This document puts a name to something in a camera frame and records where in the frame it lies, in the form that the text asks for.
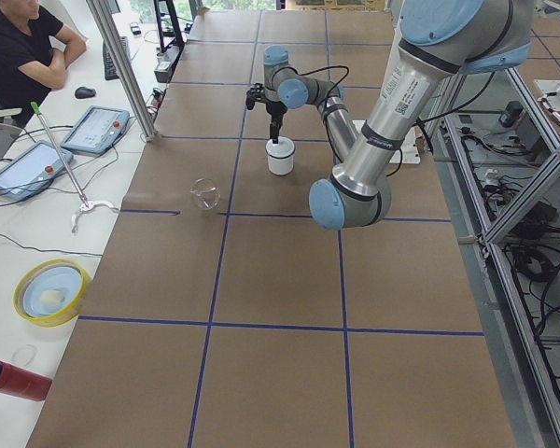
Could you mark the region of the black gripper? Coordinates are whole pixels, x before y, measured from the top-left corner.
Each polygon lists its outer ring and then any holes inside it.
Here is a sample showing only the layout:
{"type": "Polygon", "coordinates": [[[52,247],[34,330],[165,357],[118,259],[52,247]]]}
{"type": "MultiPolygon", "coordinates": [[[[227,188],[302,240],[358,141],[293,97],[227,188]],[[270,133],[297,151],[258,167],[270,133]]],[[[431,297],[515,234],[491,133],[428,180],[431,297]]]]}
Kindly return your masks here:
{"type": "Polygon", "coordinates": [[[287,107],[280,101],[267,100],[266,111],[271,117],[270,140],[273,143],[279,142],[281,122],[287,112],[287,107]]]}

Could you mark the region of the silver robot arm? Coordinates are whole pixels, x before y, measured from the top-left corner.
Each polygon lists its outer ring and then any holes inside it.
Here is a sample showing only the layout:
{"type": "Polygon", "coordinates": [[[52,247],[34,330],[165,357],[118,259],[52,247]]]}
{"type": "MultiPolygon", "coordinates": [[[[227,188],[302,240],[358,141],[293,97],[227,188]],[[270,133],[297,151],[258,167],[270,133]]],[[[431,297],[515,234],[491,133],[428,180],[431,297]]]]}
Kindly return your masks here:
{"type": "Polygon", "coordinates": [[[531,1],[406,1],[398,57],[343,162],[314,182],[309,207],[330,230],[364,227],[390,207],[385,168],[440,82],[496,72],[528,56],[531,1]]]}
{"type": "Polygon", "coordinates": [[[311,105],[319,113],[334,157],[344,161],[358,132],[344,103],[340,84],[299,73],[289,62],[288,50],[278,45],[264,50],[263,75],[259,101],[265,104],[271,117],[271,142],[279,142],[286,112],[311,105]]]}

